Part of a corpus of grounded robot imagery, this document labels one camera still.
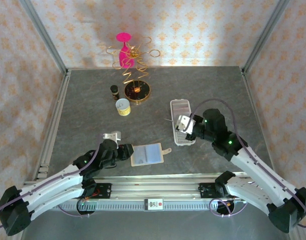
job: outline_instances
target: white plastic tray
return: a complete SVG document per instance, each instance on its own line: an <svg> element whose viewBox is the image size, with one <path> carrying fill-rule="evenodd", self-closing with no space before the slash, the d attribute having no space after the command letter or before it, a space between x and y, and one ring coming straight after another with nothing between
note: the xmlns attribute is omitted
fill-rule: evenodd
<svg viewBox="0 0 306 240"><path fill-rule="evenodd" d="M174 134L174 142L178 146L189 146L195 143L194 141L186 140L186 133L177 131L175 129L176 122L178 120L178 117L180 115L190 116L191 114L191 106L189 104L189 101L186 99L180 99L180 100L172 100L170 102L171 105L171 115L172 115L172 124L173 124L173 134Z"/></svg>

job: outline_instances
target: white cup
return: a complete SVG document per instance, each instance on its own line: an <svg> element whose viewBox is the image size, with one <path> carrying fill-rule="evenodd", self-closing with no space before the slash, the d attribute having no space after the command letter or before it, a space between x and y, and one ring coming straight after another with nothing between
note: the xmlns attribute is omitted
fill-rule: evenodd
<svg viewBox="0 0 306 240"><path fill-rule="evenodd" d="M127 116L131 112L131 106L126 98L117 100L116 108L120 116Z"/></svg>

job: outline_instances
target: small cup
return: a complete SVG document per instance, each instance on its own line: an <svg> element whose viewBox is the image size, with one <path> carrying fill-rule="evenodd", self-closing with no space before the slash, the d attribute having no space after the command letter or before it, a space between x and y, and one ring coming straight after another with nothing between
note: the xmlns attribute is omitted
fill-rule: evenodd
<svg viewBox="0 0 306 240"><path fill-rule="evenodd" d="M125 98L121 98L116 102L116 108L120 116L127 116L131 112L131 106L129 101Z"/></svg>
<svg viewBox="0 0 306 240"><path fill-rule="evenodd" d="M111 85L111 91L112 91L114 100L117 101L119 99L118 87L116 85Z"/></svg>

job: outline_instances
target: label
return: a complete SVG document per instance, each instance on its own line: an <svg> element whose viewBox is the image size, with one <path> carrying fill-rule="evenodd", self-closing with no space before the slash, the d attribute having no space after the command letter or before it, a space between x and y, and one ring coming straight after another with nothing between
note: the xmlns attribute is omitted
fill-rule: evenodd
<svg viewBox="0 0 306 240"><path fill-rule="evenodd" d="M127 116L128 114L131 113L131 107L128 106L126 109L124 110L120 110L120 109L117 109L118 113L120 116Z"/></svg>
<svg viewBox="0 0 306 240"><path fill-rule="evenodd" d="M114 98L114 100L118 100L119 99L119 94L118 94L118 92L117 93L113 93L113 98Z"/></svg>
<svg viewBox="0 0 306 240"><path fill-rule="evenodd" d="M164 202L161 198L150 198L145 199L145 210L146 211L162 211L164 210Z"/></svg>

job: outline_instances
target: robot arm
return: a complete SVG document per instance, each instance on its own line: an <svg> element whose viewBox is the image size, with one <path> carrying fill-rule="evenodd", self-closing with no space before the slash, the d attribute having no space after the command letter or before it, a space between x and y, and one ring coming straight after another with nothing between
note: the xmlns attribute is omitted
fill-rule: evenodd
<svg viewBox="0 0 306 240"><path fill-rule="evenodd" d="M228 131L225 118L218 109L208 109L203 117L195 115L192 121L181 115L176 129L186 133L187 140L199 137L212 142L213 149L219 155L246 172L259 186L250 185L227 171L215 181L223 197L233 195L245 199L267 214L271 222L285 233L306 216L304 209L293 197L297 197L306 207L306 188L296 189L265 164L246 141Z"/></svg>
<svg viewBox="0 0 306 240"><path fill-rule="evenodd" d="M96 188L93 175L113 166L116 161L128 159L134 152L131 144L118 145L120 135L120 132L104 134L98 151L88 151L64 170L41 182L20 190L15 186L7 189L0 200L0 221L7 235L21 232L32 220L58 204L91 196Z"/></svg>

